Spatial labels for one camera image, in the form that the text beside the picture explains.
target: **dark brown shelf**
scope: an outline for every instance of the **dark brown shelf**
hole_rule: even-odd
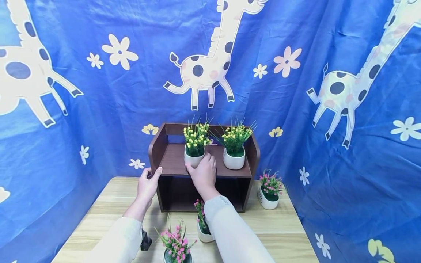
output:
[[[169,143],[169,135],[182,135],[187,124],[164,123],[149,146],[152,172],[158,167],[163,173],[158,181],[158,200],[161,212],[195,212],[193,203],[200,199],[199,193],[184,166],[184,144]],[[211,125],[213,133],[223,133],[220,127]],[[238,212],[245,212],[254,174],[260,160],[260,150],[252,135],[244,144],[246,162],[240,170],[230,170],[223,162],[224,147],[209,145],[206,151],[216,159],[216,189],[230,200]]]

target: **light wood tabletop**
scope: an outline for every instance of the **light wood tabletop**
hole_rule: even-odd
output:
[[[275,210],[265,210],[257,199],[258,181],[253,185],[245,213],[240,213],[244,221],[253,229],[275,262],[318,263],[317,257],[298,219],[288,195],[284,192]],[[76,263],[92,250],[107,233],[113,223],[121,217],[132,203],[137,193],[137,178],[115,177],[104,188],[91,209],[82,219],[73,234],[64,244],[54,263]],[[191,241],[198,239],[195,213],[169,213],[171,225],[183,219]],[[158,231],[167,226],[168,213],[161,213],[155,195],[143,221],[143,228],[153,240],[148,251],[139,251],[134,263],[162,263],[164,247],[157,241]],[[197,263],[222,263],[215,242],[195,244],[192,256]]]

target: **white ceramic pot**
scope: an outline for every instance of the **white ceramic pot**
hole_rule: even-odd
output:
[[[170,261],[165,260],[165,253],[168,253],[168,249],[165,249],[164,251],[164,256],[163,256],[164,263],[171,263]],[[184,263],[193,263],[193,256],[191,253],[190,253],[190,260],[185,260]]]
[[[200,161],[203,159],[203,157],[205,156],[205,153],[203,153],[203,155],[202,156],[199,156],[199,157],[192,157],[192,156],[188,156],[187,155],[187,152],[186,152],[186,148],[187,148],[187,145],[186,146],[184,146],[184,163],[190,163],[190,165],[193,167],[193,168],[197,168],[197,166],[199,165],[199,163],[200,163]]]
[[[202,241],[203,243],[209,243],[214,241],[215,239],[213,239],[213,236],[210,234],[205,234],[202,232],[202,230],[200,229],[200,225],[199,222],[197,223],[197,235],[200,239],[200,241]]]
[[[269,201],[268,199],[266,199],[266,197],[263,194],[262,191],[262,187],[259,187],[258,191],[257,191],[257,197],[260,201],[260,204],[263,206],[264,209],[266,210],[272,210],[275,209],[278,206],[279,203],[279,196],[278,196],[278,200],[276,201]]]
[[[244,166],[245,161],[245,151],[243,156],[241,157],[232,157],[226,152],[226,148],[224,148],[224,165],[226,168],[230,170],[239,170]]]

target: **sleeve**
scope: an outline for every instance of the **sleeve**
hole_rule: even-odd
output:
[[[224,196],[205,203],[206,223],[224,263],[275,263],[260,239]]]
[[[142,223],[133,218],[119,218],[82,263],[130,263],[141,243]]]

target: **giraffe print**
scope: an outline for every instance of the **giraffe print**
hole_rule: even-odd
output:
[[[170,61],[180,68],[183,84],[179,87],[167,81],[164,88],[174,94],[184,94],[192,89],[191,110],[198,110],[199,91],[208,91],[208,108],[215,104],[215,88],[220,86],[228,102],[234,101],[234,93],[225,78],[231,64],[238,27],[244,13],[258,14],[268,0],[218,0],[217,11],[221,12],[220,26],[215,28],[207,55],[191,55],[179,64],[179,58],[170,53]]]
[[[355,125],[355,110],[365,100],[378,73],[412,27],[421,27],[421,0],[394,0],[380,43],[373,47],[357,75],[344,71],[326,74],[328,65],[325,66],[319,95],[316,95],[314,88],[310,88],[307,95],[314,104],[319,104],[313,127],[316,127],[326,109],[335,113],[325,134],[326,140],[329,140],[342,116],[345,116],[347,125],[342,146],[349,149]]]
[[[14,111],[24,99],[35,116],[48,128],[56,122],[50,116],[41,96],[52,94],[63,115],[67,109],[53,88],[61,84],[73,96],[83,93],[70,81],[53,71],[51,58],[40,42],[25,0],[8,0],[11,20],[16,25],[21,46],[0,47],[0,115]]]

